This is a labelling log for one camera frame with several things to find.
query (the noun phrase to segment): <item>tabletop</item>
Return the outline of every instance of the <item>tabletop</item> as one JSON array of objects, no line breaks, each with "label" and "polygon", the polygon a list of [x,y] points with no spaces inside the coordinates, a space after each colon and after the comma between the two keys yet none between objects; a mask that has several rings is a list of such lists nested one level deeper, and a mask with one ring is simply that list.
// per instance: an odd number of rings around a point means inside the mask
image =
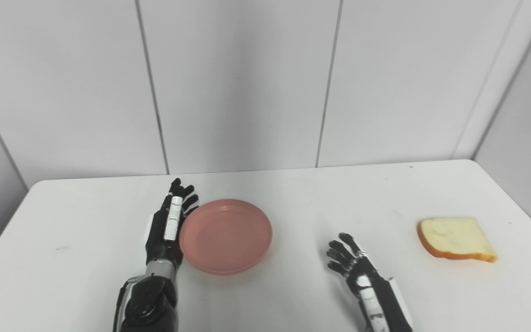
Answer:
[{"label": "tabletop", "polygon": [[[118,289],[144,272],[145,227],[175,177],[34,185],[0,237],[0,332],[111,331]],[[201,202],[252,202],[274,230],[243,273],[183,263],[180,332],[363,331],[355,298],[326,267],[341,231],[396,278],[416,331],[531,330],[531,219],[470,160],[180,177]],[[431,256],[415,226],[449,216],[476,217],[499,260]]]}]

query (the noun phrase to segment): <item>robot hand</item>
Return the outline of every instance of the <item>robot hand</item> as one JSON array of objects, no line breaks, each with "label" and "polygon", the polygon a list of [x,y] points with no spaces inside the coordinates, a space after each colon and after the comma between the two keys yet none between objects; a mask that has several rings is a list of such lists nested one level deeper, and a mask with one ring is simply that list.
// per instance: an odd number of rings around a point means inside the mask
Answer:
[{"label": "robot hand", "polygon": [[168,260],[177,269],[183,260],[179,247],[179,231],[183,222],[198,206],[190,206],[198,202],[198,195],[193,194],[194,186],[182,187],[182,181],[176,178],[165,197],[161,208],[155,212],[145,245],[147,261]]},{"label": "robot hand", "polygon": [[176,178],[161,208],[153,215],[145,244],[145,275],[128,279],[120,289],[114,332],[175,332],[177,292],[175,273],[183,261],[179,231],[198,202],[194,187]]},{"label": "robot hand", "polygon": [[327,265],[346,278],[348,287],[358,299],[369,332],[412,332],[411,317],[394,279],[382,278],[367,254],[347,233],[339,239],[352,250],[333,240],[327,256],[334,259]]}]

